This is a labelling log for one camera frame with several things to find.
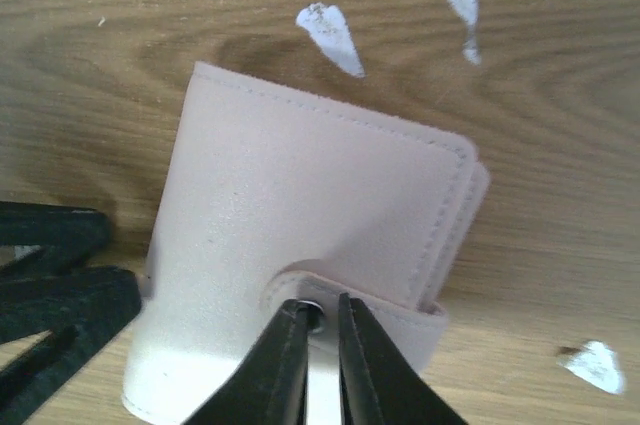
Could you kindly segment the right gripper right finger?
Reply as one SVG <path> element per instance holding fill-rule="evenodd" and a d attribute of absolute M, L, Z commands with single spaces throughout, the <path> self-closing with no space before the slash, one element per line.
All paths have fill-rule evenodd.
<path fill-rule="evenodd" d="M 412 369 L 364 301 L 340 295 L 338 330 L 344 424 L 466 422 Z"/>

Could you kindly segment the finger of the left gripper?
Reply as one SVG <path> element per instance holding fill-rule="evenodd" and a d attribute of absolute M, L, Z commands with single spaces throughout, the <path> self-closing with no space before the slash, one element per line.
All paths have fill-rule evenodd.
<path fill-rule="evenodd" d="M 84 266 L 112 237 L 109 217 L 90 208 L 1 203 L 1 244 L 30 247 L 1 267 L 3 278 L 57 275 Z"/>
<path fill-rule="evenodd" d="M 139 314 L 136 275 L 106 266 L 1 281 L 1 342 L 42 340 L 1 369 L 1 422 L 22 424 Z"/>

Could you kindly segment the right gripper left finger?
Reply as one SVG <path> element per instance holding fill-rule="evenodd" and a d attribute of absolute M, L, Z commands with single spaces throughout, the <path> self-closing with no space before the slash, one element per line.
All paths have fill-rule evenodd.
<path fill-rule="evenodd" d="M 188 424 L 306 422 L 310 305 L 285 301 L 232 376 Z"/>

